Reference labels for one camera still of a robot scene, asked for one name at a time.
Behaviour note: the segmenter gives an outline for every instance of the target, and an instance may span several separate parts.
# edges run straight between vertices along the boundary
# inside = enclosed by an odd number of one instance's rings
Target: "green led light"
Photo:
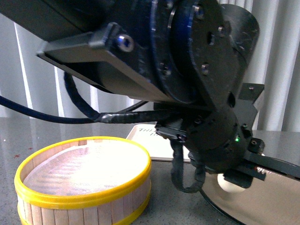
[[[240,142],[240,136],[236,136],[236,137],[235,137],[235,141],[236,141],[236,142]]]

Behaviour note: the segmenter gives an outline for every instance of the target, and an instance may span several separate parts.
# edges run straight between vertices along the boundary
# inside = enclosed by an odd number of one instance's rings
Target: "white mesh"
[[[147,163],[147,154],[130,143],[91,143],[52,156],[33,169],[24,184],[49,195],[91,194],[132,180]]]

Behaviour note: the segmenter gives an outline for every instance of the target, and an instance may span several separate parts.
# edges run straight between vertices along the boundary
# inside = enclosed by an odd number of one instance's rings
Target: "round container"
[[[122,138],[86,137],[43,148],[15,175],[23,225],[127,225],[150,198],[151,159]]]

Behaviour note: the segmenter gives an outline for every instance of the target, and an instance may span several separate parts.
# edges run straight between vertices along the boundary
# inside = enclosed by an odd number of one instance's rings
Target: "yellow rim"
[[[131,224],[133,221],[135,221],[141,214],[142,212],[144,212],[145,208],[147,207],[148,203],[150,200],[150,192],[147,195],[147,198],[145,199],[145,201],[140,205],[139,208],[137,208],[136,211],[134,211],[133,213],[131,213],[128,217],[120,220],[119,222],[113,224],[113,225],[129,225]],[[22,225],[30,225],[27,223],[27,221],[22,218],[21,213],[20,213],[20,208],[19,208],[19,204],[17,205],[18,208],[18,214],[20,217],[20,221],[22,223]]]
[[[145,169],[135,178],[128,181],[125,184],[122,184],[120,186],[114,187],[112,189],[102,191],[99,193],[93,193],[93,194],[87,194],[87,195],[75,195],[75,196],[58,196],[58,195],[47,195],[42,194],[36,191],[31,190],[30,188],[26,187],[23,182],[21,181],[21,171],[25,167],[27,163],[29,163],[34,157],[41,154],[44,151],[47,151],[49,149],[55,148],[59,145],[63,145],[66,143],[72,143],[72,142],[78,142],[83,140],[96,140],[96,139],[103,139],[103,140],[116,140],[116,141],[122,141],[127,142],[130,144],[133,144],[139,148],[141,148],[148,157],[148,163],[145,167]],[[118,137],[106,137],[106,136],[99,136],[99,137],[84,137],[84,138],[76,138],[72,140],[67,140],[63,142],[59,142],[53,145],[50,145],[48,147],[45,147],[31,156],[29,156],[27,159],[25,159],[21,165],[18,167],[16,175],[15,175],[15,190],[17,194],[20,196],[23,201],[36,205],[42,208],[47,209],[57,209],[57,210],[70,210],[70,209],[82,209],[87,207],[93,207],[98,206],[104,203],[111,202],[113,200],[116,200],[118,198],[121,198],[135,189],[137,189],[139,186],[141,186],[146,179],[148,178],[150,174],[151,169],[151,159],[150,155],[147,152],[147,150],[141,146],[140,144],[133,142],[131,140],[127,140],[124,138],[118,138]]]

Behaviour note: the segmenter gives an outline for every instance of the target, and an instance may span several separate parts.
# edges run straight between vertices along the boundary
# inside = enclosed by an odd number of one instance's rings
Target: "gray table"
[[[0,118],[0,225],[19,225],[14,176],[19,164],[33,152],[84,136],[126,137],[133,125],[63,125],[34,119]],[[267,145],[266,154],[300,165],[300,133],[256,131]],[[209,205],[199,194],[181,193],[170,181],[171,163],[153,162],[151,199],[133,224],[149,225],[235,225]],[[194,169],[185,165],[185,179],[191,181]]]

